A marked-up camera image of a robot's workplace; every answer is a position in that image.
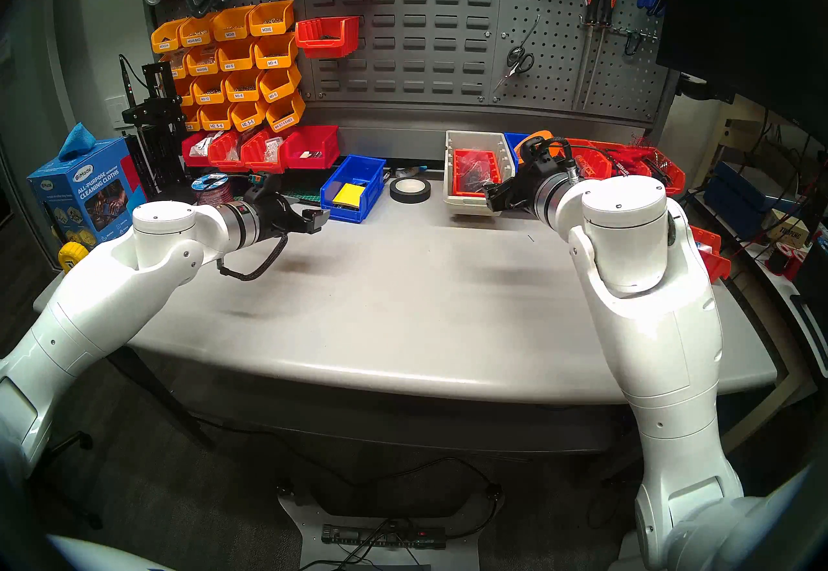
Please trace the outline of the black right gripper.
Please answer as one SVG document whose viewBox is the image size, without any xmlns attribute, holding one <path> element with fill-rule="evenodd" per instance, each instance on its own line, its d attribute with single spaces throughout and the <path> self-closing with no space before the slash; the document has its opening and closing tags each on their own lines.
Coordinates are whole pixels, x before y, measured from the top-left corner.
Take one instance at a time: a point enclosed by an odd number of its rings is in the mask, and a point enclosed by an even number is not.
<svg viewBox="0 0 828 571">
<path fill-rule="evenodd" d="M 517 150 L 520 161 L 513 182 L 484 185 L 486 206 L 492 213 L 511 210 L 545 215 L 555 184 L 548 180 L 558 174 L 558 138 L 529 138 Z"/>
</svg>

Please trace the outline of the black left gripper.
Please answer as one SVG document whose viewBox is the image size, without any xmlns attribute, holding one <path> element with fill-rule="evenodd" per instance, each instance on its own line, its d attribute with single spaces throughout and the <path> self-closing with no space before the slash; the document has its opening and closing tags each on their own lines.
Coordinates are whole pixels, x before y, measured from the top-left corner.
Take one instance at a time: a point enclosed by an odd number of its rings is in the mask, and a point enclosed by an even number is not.
<svg viewBox="0 0 828 571">
<path fill-rule="evenodd" d="M 295 212 L 279 189 L 278 175 L 249 175 L 243 197 L 243 247 L 288 233 L 312 235 L 320 232 L 330 219 L 329 209 L 304 209 Z"/>
</svg>

